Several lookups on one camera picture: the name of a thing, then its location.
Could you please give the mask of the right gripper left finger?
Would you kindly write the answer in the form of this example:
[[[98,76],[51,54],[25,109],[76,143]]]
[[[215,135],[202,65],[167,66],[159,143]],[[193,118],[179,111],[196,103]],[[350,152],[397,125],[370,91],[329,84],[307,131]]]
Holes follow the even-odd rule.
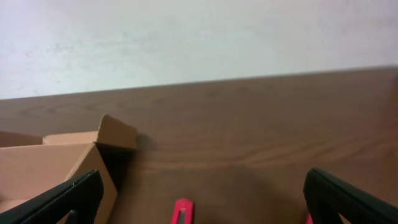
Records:
[[[100,172],[91,170],[74,177],[1,214],[1,223],[95,222],[104,185]]]

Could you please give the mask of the red utility knife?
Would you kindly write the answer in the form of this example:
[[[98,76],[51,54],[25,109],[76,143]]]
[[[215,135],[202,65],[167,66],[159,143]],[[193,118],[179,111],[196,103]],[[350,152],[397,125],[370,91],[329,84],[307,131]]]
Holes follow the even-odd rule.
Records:
[[[171,224],[193,224],[195,204],[187,198],[177,199],[174,205]]]

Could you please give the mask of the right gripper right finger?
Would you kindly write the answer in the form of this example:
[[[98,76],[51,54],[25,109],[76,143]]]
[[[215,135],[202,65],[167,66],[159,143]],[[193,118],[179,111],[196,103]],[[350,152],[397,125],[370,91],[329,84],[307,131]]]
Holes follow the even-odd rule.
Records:
[[[312,168],[307,172],[303,193],[313,223],[397,224],[397,207],[331,175]]]

